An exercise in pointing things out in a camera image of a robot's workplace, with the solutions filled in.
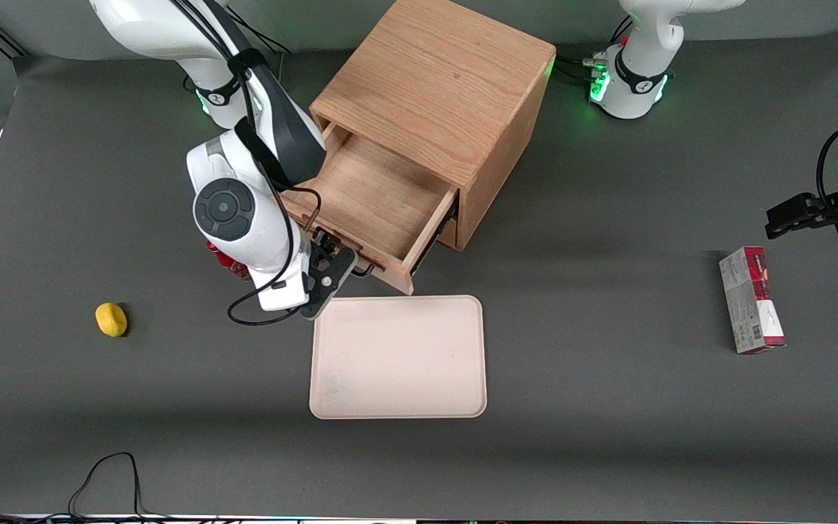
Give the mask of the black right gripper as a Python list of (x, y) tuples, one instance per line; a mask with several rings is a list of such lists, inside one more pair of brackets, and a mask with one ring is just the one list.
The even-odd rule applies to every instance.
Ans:
[(358, 266), (358, 253), (339, 249), (338, 238), (316, 231), (311, 241), (310, 274), (305, 275), (307, 302), (299, 308), (305, 319), (316, 319)]

